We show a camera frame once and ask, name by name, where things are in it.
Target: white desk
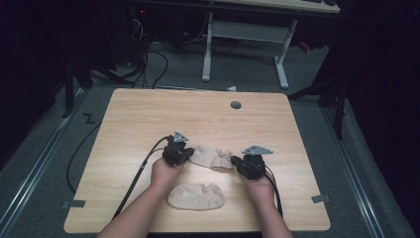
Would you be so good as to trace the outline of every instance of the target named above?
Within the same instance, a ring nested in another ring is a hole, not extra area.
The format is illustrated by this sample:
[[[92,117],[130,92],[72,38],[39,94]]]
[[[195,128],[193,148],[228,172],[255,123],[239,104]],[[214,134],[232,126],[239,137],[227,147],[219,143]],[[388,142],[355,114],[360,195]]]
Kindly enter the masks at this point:
[[[215,2],[226,2],[236,4],[247,4],[253,6],[263,6],[270,8],[283,8],[296,11],[312,11],[320,13],[339,13],[340,8],[328,6],[324,2],[313,3],[302,0],[214,0]],[[213,37],[224,37],[241,40],[263,41],[272,43],[282,43],[281,50],[277,57],[274,57],[274,65],[277,70],[278,80],[283,89],[288,88],[288,82],[284,73],[283,61],[293,37],[297,21],[291,21],[288,27],[271,27],[254,24],[243,24],[235,22],[213,21],[213,14],[209,14],[207,30],[207,47],[204,55],[203,81],[210,80],[211,72],[211,46]]]

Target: person's left hand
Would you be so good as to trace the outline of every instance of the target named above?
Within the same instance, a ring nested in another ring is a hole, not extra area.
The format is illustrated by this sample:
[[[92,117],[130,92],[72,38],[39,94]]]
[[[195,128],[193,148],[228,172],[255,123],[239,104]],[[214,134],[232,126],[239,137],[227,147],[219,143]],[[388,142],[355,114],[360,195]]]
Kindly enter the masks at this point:
[[[158,159],[152,167],[151,186],[165,190],[169,189],[182,171],[184,165],[185,163],[182,163],[176,167],[170,167],[163,158]]]

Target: controller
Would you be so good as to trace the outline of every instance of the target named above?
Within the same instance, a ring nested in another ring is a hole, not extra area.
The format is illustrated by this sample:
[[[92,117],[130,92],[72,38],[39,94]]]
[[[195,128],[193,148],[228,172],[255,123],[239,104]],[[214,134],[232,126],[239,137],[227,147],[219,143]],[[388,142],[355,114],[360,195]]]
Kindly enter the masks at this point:
[[[231,157],[232,165],[236,166],[239,174],[247,179],[259,179],[265,175],[265,162],[263,161],[263,154],[272,154],[272,151],[258,147],[251,146],[243,151],[244,158],[233,156]]]
[[[175,167],[181,165],[182,163],[188,161],[189,157],[194,154],[194,149],[186,148],[185,141],[188,141],[188,138],[184,137],[179,132],[174,133],[174,136],[169,135],[167,139],[167,146],[164,147],[162,157],[166,163]]]

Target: black handheld controller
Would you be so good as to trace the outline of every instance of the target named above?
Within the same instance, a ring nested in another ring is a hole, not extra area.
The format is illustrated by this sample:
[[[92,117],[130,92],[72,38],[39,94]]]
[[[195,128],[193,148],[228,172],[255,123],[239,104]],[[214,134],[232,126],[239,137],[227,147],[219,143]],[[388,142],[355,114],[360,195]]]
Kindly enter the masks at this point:
[[[185,142],[175,141],[173,136],[169,136],[167,139],[167,146],[164,147],[162,156],[166,163],[171,167],[181,165],[182,163],[188,161],[189,157],[194,154],[194,149],[185,148]]]
[[[231,157],[232,165],[236,166],[239,174],[247,179],[259,179],[265,175],[265,162],[261,155],[244,155],[244,159]]]

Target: cloth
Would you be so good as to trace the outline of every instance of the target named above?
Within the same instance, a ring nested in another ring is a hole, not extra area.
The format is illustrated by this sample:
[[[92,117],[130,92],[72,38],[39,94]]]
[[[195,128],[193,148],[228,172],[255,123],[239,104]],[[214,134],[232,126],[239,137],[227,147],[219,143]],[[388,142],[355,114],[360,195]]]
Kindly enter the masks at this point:
[[[223,152],[220,149],[208,146],[197,146],[194,150],[194,154],[192,154],[189,160],[202,167],[223,167],[232,169],[231,157],[232,153],[230,151]]]
[[[169,194],[167,201],[179,209],[210,210],[225,203],[225,195],[214,183],[185,183],[176,186]]]

